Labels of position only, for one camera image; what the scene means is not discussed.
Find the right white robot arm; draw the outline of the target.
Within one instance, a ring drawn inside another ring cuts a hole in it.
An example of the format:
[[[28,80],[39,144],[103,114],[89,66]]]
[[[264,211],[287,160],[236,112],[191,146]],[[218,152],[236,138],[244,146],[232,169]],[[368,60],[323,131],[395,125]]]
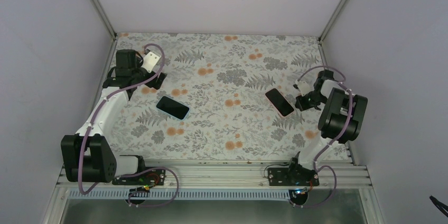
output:
[[[312,86],[298,79],[294,88],[300,92],[295,103],[300,111],[318,110],[320,105],[324,106],[318,121],[320,137],[291,158],[286,171],[287,181],[291,185],[300,185],[305,179],[317,175],[318,164],[335,147],[358,137],[368,99],[354,94],[342,81],[335,80],[334,72],[329,69],[320,71]]]

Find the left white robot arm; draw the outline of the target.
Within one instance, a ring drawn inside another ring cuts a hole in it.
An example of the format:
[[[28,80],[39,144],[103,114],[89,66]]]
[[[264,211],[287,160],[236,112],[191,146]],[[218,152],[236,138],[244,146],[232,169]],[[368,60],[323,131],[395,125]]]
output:
[[[70,182],[106,183],[123,175],[133,184],[146,180],[142,157],[114,153],[107,139],[139,86],[161,86],[166,74],[154,68],[164,65],[164,57],[152,51],[141,55],[136,50],[123,49],[116,52],[115,59],[93,112],[75,134],[66,135],[61,141],[64,169]]]

